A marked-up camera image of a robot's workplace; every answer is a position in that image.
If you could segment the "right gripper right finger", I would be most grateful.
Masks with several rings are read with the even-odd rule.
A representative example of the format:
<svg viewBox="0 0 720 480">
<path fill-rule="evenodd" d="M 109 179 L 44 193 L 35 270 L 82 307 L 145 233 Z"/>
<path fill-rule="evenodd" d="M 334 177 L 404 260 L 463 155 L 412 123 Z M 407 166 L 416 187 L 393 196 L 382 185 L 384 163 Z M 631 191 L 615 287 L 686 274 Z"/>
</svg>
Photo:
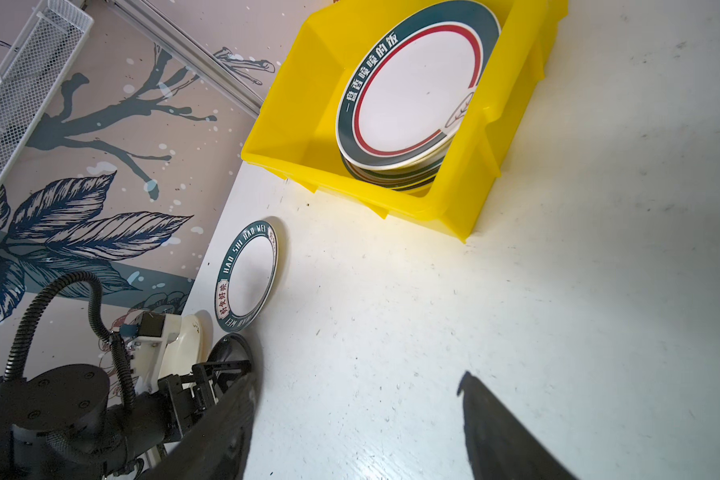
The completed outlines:
<svg viewBox="0 0 720 480">
<path fill-rule="evenodd" d="M 487 386 L 470 372 L 460 380 L 465 446 L 476 479 L 572 479 Z"/>
</svg>

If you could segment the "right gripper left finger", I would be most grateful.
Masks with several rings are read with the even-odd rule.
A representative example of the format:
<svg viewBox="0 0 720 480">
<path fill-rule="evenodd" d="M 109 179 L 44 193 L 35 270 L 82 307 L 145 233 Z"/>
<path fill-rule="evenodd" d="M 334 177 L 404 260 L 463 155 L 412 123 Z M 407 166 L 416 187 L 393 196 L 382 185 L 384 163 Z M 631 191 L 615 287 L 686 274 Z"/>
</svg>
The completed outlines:
<svg viewBox="0 0 720 480">
<path fill-rule="evenodd" d="M 252 441 L 256 375 L 235 381 L 168 456 L 143 479 L 241 479 Z"/>
</svg>

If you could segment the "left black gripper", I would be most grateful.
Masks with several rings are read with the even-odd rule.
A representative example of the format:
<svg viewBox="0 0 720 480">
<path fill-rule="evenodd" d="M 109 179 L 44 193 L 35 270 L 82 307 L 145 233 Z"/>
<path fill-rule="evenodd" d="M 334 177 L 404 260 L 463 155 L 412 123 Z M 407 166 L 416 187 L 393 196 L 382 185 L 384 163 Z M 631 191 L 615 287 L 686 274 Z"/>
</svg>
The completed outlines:
<svg viewBox="0 0 720 480">
<path fill-rule="evenodd" d="M 243 376 L 252 372 L 249 360 L 203 362 L 195 364 L 189 374 L 167 375 L 158 380 L 158 394 L 168 419 L 165 443 L 181 440 Z"/>
</svg>

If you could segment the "black round plate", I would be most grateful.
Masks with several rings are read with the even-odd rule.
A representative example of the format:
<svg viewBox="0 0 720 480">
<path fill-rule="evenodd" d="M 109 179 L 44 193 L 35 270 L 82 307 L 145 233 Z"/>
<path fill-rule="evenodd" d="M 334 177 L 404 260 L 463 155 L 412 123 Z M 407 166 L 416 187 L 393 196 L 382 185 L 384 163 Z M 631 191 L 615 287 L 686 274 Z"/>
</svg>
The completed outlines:
<svg viewBox="0 0 720 480">
<path fill-rule="evenodd" d="M 243 373 L 253 368 L 253 352 L 247 339 L 238 333 L 228 333 L 212 348 L 207 361 L 210 363 L 233 363 Z"/>
</svg>

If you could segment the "teal patterned round plate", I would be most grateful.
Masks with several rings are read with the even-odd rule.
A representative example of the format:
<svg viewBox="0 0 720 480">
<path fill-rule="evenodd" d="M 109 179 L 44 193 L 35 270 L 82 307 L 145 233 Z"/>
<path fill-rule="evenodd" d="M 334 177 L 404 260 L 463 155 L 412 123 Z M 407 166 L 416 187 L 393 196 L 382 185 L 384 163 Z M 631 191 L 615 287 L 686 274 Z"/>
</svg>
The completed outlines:
<svg viewBox="0 0 720 480">
<path fill-rule="evenodd" d="M 350 163 L 341 156 L 347 171 L 356 180 L 399 192 L 421 190 L 432 184 L 441 168 L 450 145 L 439 148 L 431 156 L 416 165 L 375 171 L 364 169 Z"/>
</svg>

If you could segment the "medium green rimmed white plate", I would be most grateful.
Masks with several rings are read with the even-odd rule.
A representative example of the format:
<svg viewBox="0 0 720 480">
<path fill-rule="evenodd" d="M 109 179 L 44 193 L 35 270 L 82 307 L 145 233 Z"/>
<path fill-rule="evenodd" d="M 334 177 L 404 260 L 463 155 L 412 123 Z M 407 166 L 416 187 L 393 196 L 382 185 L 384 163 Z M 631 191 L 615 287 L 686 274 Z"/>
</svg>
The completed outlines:
<svg viewBox="0 0 720 480">
<path fill-rule="evenodd" d="M 408 16 L 357 65 L 337 108 L 342 157 L 373 171 L 416 165 L 459 129 L 501 33 L 477 1 Z"/>
</svg>

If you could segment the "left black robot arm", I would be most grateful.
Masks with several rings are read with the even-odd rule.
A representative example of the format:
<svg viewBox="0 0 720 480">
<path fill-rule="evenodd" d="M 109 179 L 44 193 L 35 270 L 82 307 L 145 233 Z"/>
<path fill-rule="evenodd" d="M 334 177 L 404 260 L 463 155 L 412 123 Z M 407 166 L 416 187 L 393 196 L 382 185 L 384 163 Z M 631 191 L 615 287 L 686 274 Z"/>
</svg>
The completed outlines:
<svg viewBox="0 0 720 480">
<path fill-rule="evenodd" d="M 43 313 L 76 283 L 113 371 L 70 364 L 27 378 Z M 248 341 L 230 333 L 205 352 L 196 317 L 149 311 L 109 328 L 102 296 L 94 274 L 69 273 L 22 317 L 0 376 L 0 479 L 241 478 L 257 400 Z"/>
</svg>

